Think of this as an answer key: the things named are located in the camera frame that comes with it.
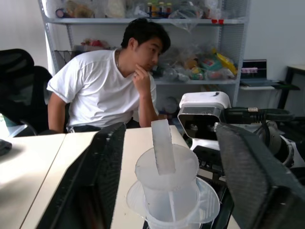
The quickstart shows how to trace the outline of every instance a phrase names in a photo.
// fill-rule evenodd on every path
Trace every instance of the translucent plastic cup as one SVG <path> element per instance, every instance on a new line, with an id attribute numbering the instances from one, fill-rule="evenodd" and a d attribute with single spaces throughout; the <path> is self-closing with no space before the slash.
<path id="1" fill-rule="evenodd" d="M 173 174 L 158 174 L 153 148 L 138 159 L 135 168 L 136 176 L 143 186 L 150 217 L 155 222 L 165 224 L 186 218 L 195 210 L 199 199 L 195 180 L 199 169 L 197 156 L 190 149 L 176 144 L 173 144 L 173 155 L 176 167 Z"/>

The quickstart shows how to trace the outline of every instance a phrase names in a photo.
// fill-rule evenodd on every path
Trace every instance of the man's hand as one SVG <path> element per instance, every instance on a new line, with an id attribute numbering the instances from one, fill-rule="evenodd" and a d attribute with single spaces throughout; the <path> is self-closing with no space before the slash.
<path id="1" fill-rule="evenodd" d="M 132 80 L 140 96 L 151 97 L 151 80 L 147 71 L 145 71 L 141 66 L 136 65 L 136 70 Z"/>

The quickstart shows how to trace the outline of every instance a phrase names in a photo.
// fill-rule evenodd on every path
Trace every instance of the ear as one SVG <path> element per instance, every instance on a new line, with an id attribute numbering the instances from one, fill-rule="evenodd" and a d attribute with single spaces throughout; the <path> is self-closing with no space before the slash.
<path id="1" fill-rule="evenodd" d="M 128 41 L 128 47 L 131 48 L 131 50 L 135 50 L 138 47 L 138 41 L 131 37 Z"/>

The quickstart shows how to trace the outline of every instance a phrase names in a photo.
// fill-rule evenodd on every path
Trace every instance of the man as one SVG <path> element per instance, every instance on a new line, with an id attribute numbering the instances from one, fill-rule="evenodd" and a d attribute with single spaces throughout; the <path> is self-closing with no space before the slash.
<path id="1" fill-rule="evenodd" d="M 71 103 L 67 129 L 95 131 L 118 122 L 128 126 L 139 111 L 141 127 L 157 120 L 156 86 L 148 73 L 171 45 L 164 28 L 146 19 L 132 21 L 122 49 L 83 53 L 66 64 L 48 83 L 49 129 L 62 133 L 65 105 Z"/>

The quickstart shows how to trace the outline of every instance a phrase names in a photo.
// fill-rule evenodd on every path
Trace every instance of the black desk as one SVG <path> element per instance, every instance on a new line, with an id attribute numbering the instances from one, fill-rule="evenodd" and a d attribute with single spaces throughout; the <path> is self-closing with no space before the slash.
<path id="1" fill-rule="evenodd" d="M 292 83 L 292 79 L 294 77 L 294 74 L 300 74 L 305 76 L 305 65 L 290 65 L 288 66 L 287 74 L 285 82 L 287 84 Z M 280 101 L 278 103 L 278 109 L 284 109 L 287 101 L 289 90 L 283 90 L 281 94 Z"/>

